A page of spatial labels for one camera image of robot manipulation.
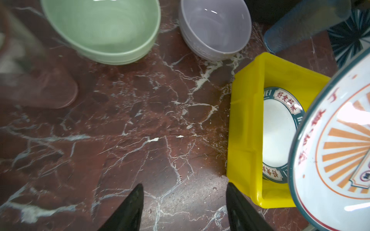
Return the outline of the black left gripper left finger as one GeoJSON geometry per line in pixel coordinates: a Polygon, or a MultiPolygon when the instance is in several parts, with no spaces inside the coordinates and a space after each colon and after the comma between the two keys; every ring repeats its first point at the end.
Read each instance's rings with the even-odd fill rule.
{"type": "Polygon", "coordinates": [[[143,185],[138,184],[99,231],[138,231],[144,208],[143,185]]]}

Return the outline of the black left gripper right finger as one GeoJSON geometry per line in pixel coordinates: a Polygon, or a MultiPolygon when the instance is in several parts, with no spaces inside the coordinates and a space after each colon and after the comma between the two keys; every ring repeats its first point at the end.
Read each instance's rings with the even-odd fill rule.
{"type": "Polygon", "coordinates": [[[226,208],[231,231],[274,230],[231,182],[226,189],[226,208]]]}

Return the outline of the yellow plastic bin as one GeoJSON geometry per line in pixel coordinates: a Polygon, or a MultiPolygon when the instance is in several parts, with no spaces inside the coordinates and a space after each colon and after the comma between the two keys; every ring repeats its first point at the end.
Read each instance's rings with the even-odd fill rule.
{"type": "Polygon", "coordinates": [[[226,175],[262,208],[293,208],[289,186],[263,179],[263,93],[280,87],[308,109],[330,78],[269,53],[235,75],[232,84],[226,175]]]}

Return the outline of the white plate orange sunburst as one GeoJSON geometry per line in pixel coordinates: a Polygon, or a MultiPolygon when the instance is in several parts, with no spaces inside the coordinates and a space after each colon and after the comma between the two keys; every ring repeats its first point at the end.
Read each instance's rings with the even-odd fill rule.
{"type": "Polygon", "coordinates": [[[369,230],[369,49],[342,67],[307,110],[288,175],[297,209],[317,229],[369,230]]]}

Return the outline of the white plate teal lettered rim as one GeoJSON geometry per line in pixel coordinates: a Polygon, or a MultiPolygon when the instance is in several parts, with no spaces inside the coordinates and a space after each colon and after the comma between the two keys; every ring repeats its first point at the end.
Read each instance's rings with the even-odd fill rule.
{"type": "Polygon", "coordinates": [[[275,183],[288,181],[289,152],[305,111],[287,90],[264,89],[263,178],[275,183]]]}

